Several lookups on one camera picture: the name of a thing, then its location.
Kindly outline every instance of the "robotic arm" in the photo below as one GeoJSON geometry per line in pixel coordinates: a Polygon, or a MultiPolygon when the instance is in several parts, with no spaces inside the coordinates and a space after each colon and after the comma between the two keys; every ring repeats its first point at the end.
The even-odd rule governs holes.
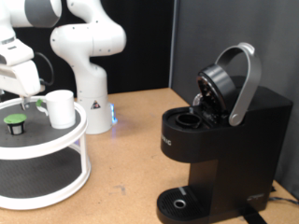
{"type": "Polygon", "coordinates": [[[61,0],[0,0],[0,95],[19,94],[23,109],[40,92],[34,52],[12,27],[52,27],[62,14],[61,0]]]}
{"type": "Polygon", "coordinates": [[[67,6],[87,24],[69,24],[54,29],[50,44],[74,71],[78,102],[84,107],[89,121],[86,133],[103,133],[112,126],[107,101],[107,73],[91,63],[90,57],[122,52],[126,35],[103,10],[100,0],[67,0],[67,6]]]}

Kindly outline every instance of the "coffee maker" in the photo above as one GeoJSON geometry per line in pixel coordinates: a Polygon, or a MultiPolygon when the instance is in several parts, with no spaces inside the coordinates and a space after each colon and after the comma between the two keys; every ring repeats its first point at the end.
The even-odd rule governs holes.
{"type": "Polygon", "coordinates": [[[162,152],[191,164],[188,186],[158,198],[164,224],[214,223],[265,209],[292,102],[260,87],[261,73],[252,45],[232,46],[199,72],[193,106],[163,114],[162,152]],[[248,62],[245,79],[224,70],[239,53],[248,62]]]}

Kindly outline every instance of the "silver handle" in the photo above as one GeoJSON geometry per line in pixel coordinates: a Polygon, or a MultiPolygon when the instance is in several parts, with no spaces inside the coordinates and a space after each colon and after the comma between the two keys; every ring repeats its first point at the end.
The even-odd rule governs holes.
{"type": "Polygon", "coordinates": [[[261,80],[261,62],[255,53],[255,48],[248,43],[240,43],[237,46],[226,49],[216,61],[216,64],[224,69],[234,56],[241,52],[244,52],[246,55],[248,61],[248,72],[243,88],[239,93],[229,118],[229,123],[232,126],[239,125],[245,117],[249,104],[261,80]]]}

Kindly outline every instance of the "wooden table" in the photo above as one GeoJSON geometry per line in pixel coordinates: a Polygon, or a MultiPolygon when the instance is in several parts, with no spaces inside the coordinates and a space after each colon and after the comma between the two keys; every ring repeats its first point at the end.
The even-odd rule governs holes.
{"type": "MultiPolygon", "coordinates": [[[[156,201],[166,189],[188,183],[189,164],[172,161],[160,150],[161,117],[187,104],[172,90],[109,95],[118,124],[107,133],[88,135],[92,172],[75,195],[50,207],[31,211],[0,209],[0,224],[142,224],[161,223],[156,201]]],[[[277,182],[271,196],[293,199],[277,182]]],[[[269,202],[261,216],[269,224],[295,224],[299,206],[269,202]]],[[[223,224],[245,224],[242,217],[223,224]]]]}

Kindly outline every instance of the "coffee pod lid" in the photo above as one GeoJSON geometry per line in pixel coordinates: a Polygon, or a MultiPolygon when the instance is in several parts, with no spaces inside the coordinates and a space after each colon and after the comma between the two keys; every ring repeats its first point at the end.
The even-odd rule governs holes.
{"type": "Polygon", "coordinates": [[[4,118],[6,124],[17,124],[26,121],[27,117],[24,114],[12,114],[4,118]]]}

